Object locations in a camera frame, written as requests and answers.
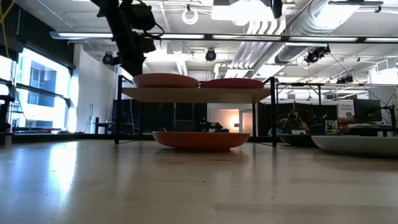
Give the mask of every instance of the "wooden floor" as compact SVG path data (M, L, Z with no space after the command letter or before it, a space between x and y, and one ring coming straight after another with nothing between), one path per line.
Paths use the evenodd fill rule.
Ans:
M0 150L0 223L396 224L398 162L252 143L20 145Z

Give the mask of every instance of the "orange bowl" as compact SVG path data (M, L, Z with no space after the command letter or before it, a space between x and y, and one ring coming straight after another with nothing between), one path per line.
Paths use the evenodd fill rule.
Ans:
M199 81L185 75L169 73L148 73L132 80L139 88L198 88Z
M247 133L153 132L155 140L176 149L225 150L248 141Z

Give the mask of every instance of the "person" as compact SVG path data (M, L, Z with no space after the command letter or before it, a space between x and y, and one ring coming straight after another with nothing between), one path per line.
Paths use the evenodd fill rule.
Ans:
M276 124L277 128L276 128L276 136L280 136L281 134L284 133L284 126L285 123L287 121L287 118L282 118L278 121L278 123ZM268 137L272 136L272 128L268 131Z
M310 128L307 123L299 118L299 112L295 110L290 112L285 123L284 130L287 134L292 134L292 130L305 130L306 133L310 132Z

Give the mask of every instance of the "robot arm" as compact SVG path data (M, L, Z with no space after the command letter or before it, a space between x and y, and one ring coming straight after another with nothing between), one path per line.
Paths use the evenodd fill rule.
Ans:
M142 74L142 64L146 59L144 53L156 50L153 36L146 31L151 30L156 24L151 7L140 0L140 4L132 4L132 0L91 0L99 7L97 17L105 17L113 34L119 52L117 57L112 58L111 65L120 64L125 71L133 77ZM138 34L132 29L143 30Z

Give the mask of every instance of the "round bowl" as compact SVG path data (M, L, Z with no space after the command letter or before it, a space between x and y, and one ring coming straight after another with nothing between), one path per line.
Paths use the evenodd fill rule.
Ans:
M200 85L200 88L248 88L262 89L263 82L248 78L221 78L210 80Z
M398 156L398 138L363 136L312 136L321 149L340 154Z
M132 80L139 88L198 88L199 81L185 75L148 73Z
M248 133L153 132L160 144L176 149L225 150L248 141Z

